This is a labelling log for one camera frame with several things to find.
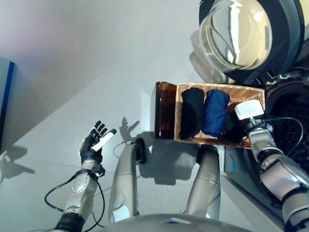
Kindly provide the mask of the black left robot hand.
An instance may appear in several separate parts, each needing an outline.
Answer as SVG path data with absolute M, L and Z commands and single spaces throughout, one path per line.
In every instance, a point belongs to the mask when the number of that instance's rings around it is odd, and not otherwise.
M 116 134 L 116 129 L 107 130 L 100 120 L 91 128 L 87 137 L 82 140 L 79 155 L 82 163 L 85 160 L 94 160 L 97 164 L 102 162 L 102 149 L 106 143 Z

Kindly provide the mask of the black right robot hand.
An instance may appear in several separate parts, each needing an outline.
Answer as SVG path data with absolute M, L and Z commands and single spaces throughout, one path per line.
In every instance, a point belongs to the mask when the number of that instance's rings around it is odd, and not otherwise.
M 264 109 L 259 100 L 248 100 L 235 106 L 235 113 L 240 125 L 246 127 L 251 119 L 264 114 Z

